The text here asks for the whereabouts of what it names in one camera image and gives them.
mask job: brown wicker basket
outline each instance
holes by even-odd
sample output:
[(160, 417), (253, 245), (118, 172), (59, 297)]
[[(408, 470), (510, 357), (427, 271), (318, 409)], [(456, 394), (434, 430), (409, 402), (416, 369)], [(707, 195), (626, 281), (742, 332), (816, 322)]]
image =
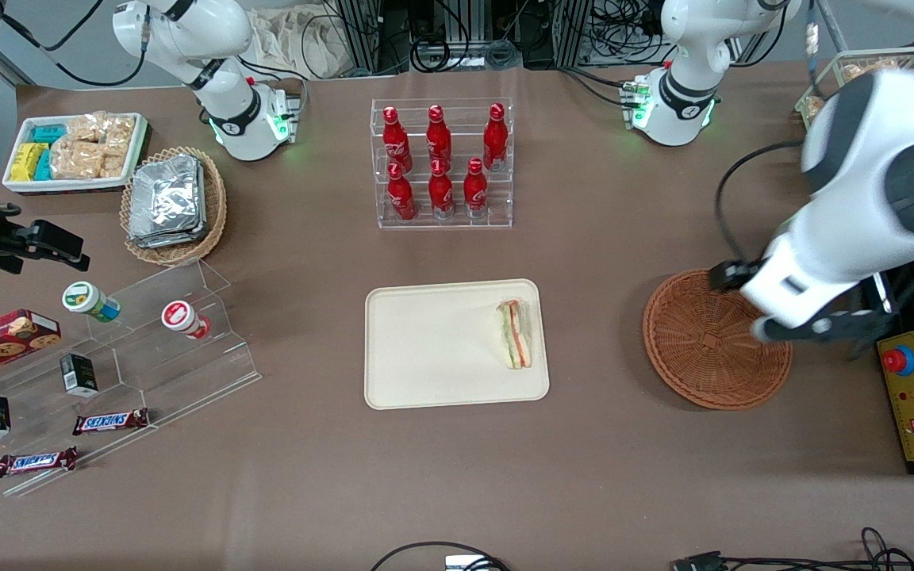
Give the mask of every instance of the brown wicker basket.
[(791, 343), (761, 343), (750, 326), (761, 314), (740, 293), (715, 293), (707, 270), (658, 286), (644, 310), (644, 347), (676, 393), (721, 411), (753, 408), (788, 376)]
[[(195, 156), (203, 163), (203, 180), (204, 192), (206, 192), (206, 219), (210, 225), (210, 230), (202, 240), (197, 242), (175, 243), (171, 246), (162, 248), (140, 248), (132, 241), (126, 240), (126, 249), (130, 250), (134, 256), (145, 261), (146, 263), (155, 263), (160, 265), (173, 266), (191, 258), (202, 258), (210, 253), (217, 246), (221, 239), (222, 232), (225, 231), (225, 221), (228, 218), (228, 196), (225, 194), (225, 181), (221, 178), (221, 173), (217, 172), (217, 166), (214, 166), (213, 160), (205, 152), (197, 148), (166, 148), (164, 151), (156, 152), (148, 156), (143, 163), (157, 163), (160, 160), (168, 160), (179, 153)], [(122, 224), (123, 230), (129, 232), (129, 202), (132, 195), (132, 179), (126, 182), (126, 188), (122, 191), (122, 209), (119, 210), (119, 224)]]

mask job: red bottle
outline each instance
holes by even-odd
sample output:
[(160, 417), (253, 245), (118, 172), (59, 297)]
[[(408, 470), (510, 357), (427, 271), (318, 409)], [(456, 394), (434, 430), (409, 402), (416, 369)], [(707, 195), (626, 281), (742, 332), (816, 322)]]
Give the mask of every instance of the red bottle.
[(493, 107), (489, 108), (489, 125), (486, 126), (485, 137), (486, 153), (482, 161), (489, 171), (501, 169), (507, 162), (507, 139), (510, 137), (510, 131), (504, 117), (503, 104), (494, 102)]
[(390, 174), (390, 182), (387, 183), (387, 192), (390, 193), (390, 204), (400, 220), (413, 220), (418, 216), (418, 205), (414, 202), (413, 193), (411, 193), (411, 183), (404, 178), (401, 172), (401, 166), (398, 163), (391, 163), (387, 167), (387, 173)]
[(489, 213), (486, 205), (486, 189), (489, 181), (482, 174), (482, 159), (477, 156), (467, 162), (467, 176), (464, 177), (464, 207), (472, 218), (484, 217)]
[(392, 107), (383, 108), (383, 145), (387, 148), (390, 162), (398, 163), (404, 169), (404, 174), (411, 172), (411, 146), (407, 142), (407, 131), (397, 119), (397, 110)]
[(454, 185), (447, 176), (442, 160), (432, 161), (432, 177), (428, 179), (428, 198), (432, 199), (432, 215), (437, 220), (454, 216)]
[(428, 141), (428, 159), (441, 160), (446, 172), (450, 172), (450, 153), (453, 145), (450, 142), (450, 127), (443, 121), (443, 108), (433, 105), (428, 108), (428, 129), (425, 130)]

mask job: acrylic display stand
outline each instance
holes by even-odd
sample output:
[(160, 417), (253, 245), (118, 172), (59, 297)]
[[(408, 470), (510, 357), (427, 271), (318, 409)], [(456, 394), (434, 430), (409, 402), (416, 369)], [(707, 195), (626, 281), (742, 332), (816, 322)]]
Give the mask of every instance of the acrylic display stand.
[[(472, 156), (482, 157), (485, 145), (482, 135), (489, 124), (489, 107), (500, 102), (507, 109), (505, 122), (510, 131), (507, 142), (507, 159), (504, 165), (486, 172), (489, 190), (486, 201), (489, 213), (482, 218), (471, 218), (464, 209), (464, 177), (467, 162)], [(428, 108), (441, 105), (453, 141), (450, 180), (453, 181), (454, 216), (449, 220), (436, 220), (432, 216), (432, 203), (428, 199), (428, 146), (425, 129), (428, 129)], [(383, 109), (394, 107), (400, 124), (409, 137), (414, 167), (406, 175), (418, 205), (414, 220), (402, 220), (390, 204), (387, 193), (387, 151), (383, 145)], [(514, 100), (512, 98), (460, 98), (448, 100), (373, 100), (370, 119), (371, 147), (373, 148), (373, 183), (376, 189), (376, 220), (380, 228), (510, 228), (514, 224)]]
[[(256, 380), (246, 341), (232, 330), (225, 304), (217, 295), (229, 283), (209, 265), (168, 268), (112, 293), (122, 304), (109, 323), (88, 318), (90, 338), (63, 341), (3, 366), (0, 395), (10, 399), (10, 433), (0, 438), (4, 454), (57, 452), (76, 446), (76, 470), (155, 433), (167, 423), (198, 411)], [(204, 339), (188, 339), (160, 323), (168, 302), (185, 300), (210, 320)], [(59, 360), (66, 353), (94, 362), (95, 397), (66, 394)], [(73, 436), (76, 416), (149, 408), (150, 425), (137, 430), (103, 431)], [(65, 476), (64, 469), (18, 474), (0, 481), (3, 494), (23, 495)]]

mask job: table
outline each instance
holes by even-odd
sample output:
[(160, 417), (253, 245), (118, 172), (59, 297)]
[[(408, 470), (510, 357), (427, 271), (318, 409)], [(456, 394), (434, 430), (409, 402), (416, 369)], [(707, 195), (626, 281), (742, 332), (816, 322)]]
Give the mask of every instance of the table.
[[(614, 70), (610, 77), (630, 77)], [(371, 199), (371, 98), (516, 88), (512, 230), (382, 232)], [(768, 404), (705, 412), (656, 376), (639, 322), (666, 276), (728, 258), (715, 183), (790, 119), (797, 63), (729, 72), (697, 141), (658, 148), (555, 72), (317, 82), (298, 144), (257, 163), (222, 152), (185, 88), (18, 91), (19, 115), (138, 111), (150, 151), (192, 145), (228, 183), (232, 325), (264, 379), (20, 500), (0, 496), (0, 569), (362, 571), (402, 543), (467, 542), (521, 570), (664, 569), (724, 550), (858, 557), (874, 525), (914, 553), (875, 358), (799, 344)], [(733, 177), (726, 210), (754, 249), (808, 196), (797, 153)], [(86, 238), (86, 278), (120, 289), (159, 268), (124, 250), (116, 194), (16, 197)], [(0, 313), (64, 315), (80, 278), (54, 263), (0, 272)], [(530, 278), (543, 299), (551, 390), (522, 404), (377, 412), (363, 401), (363, 301), (378, 286)], [(391, 569), (441, 569), (442, 550)]]

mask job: snickers bar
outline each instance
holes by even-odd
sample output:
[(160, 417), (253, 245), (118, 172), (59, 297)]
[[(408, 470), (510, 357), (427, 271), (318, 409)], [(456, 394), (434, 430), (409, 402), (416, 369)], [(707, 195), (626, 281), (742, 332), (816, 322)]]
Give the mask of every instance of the snickers bar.
[(84, 431), (105, 431), (127, 429), (127, 427), (145, 427), (150, 422), (146, 408), (135, 411), (112, 412), (111, 415), (76, 416), (76, 427), (73, 427), (73, 436), (79, 436)]
[(0, 477), (16, 476), (18, 473), (28, 473), (42, 469), (66, 469), (76, 467), (76, 447), (71, 446), (62, 452), (48, 454), (33, 454), (30, 456), (2, 456), (0, 459)]

